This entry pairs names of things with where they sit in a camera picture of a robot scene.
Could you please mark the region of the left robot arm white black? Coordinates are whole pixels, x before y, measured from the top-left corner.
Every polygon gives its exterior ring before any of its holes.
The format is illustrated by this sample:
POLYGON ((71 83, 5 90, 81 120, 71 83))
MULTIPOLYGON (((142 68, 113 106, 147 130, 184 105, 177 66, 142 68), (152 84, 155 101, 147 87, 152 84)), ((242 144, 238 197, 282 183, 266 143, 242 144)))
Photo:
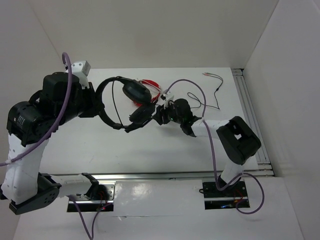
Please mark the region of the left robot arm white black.
POLYGON ((21 215, 39 210, 65 196, 107 200, 107 188, 89 173, 40 173, 43 153, 52 133, 76 117, 91 117, 94 95, 86 73, 55 72, 44 77, 42 89, 28 101, 10 109, 9 154, 0 198, 9 200, 13 213, 21 215))

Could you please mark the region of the black headphones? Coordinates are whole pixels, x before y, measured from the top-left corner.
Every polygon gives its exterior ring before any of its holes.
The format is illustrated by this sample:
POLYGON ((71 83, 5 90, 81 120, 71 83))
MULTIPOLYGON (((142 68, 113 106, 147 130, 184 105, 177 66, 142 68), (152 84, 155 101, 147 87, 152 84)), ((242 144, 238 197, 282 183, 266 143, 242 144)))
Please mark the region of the black headphones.
POLYGON ((102 107, 98 110, 98 116, 109 127, 115 130, 123 129, 126 133, 143 128, 152 120, 152 115, 156 110, 156 100, 153 100, 150 90, 142 83, 135 79, 125 78, 122 76, 110 77, 102 81, 95 91, 95 96, 102 107), (120 109, 129 110, 132 113, 128 116, 129 124, 125 125, 120 119, 118 122, 108 115, 107 107, 109 103, 104 104, 104 100, 108 97, 104 94, 107 85, 111 85, 108 93, 111 94, 115 113, 119 117, 119 111, 116 100, 120 101, 120 109))

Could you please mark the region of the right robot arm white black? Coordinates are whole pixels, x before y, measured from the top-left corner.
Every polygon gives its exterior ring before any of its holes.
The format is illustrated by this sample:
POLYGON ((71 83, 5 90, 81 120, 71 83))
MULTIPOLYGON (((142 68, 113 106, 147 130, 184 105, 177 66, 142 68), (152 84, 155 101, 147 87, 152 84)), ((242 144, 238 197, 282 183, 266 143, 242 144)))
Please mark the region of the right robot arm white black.
POLYGON ((221 142, 229 161, 220 175, 214 174, 216 187, 223 196, 230 196, 236 183, 244 175, 244 164, 261 148, 262 143, 247 123, 239 116, 230 120, 205 120, 193 114, 187 100, 177 99, 167 106, 156 108, 152 117, 159 125, 177 123, 190 137, 208 137, 213 170, 217 171, 213 139, 221 142))

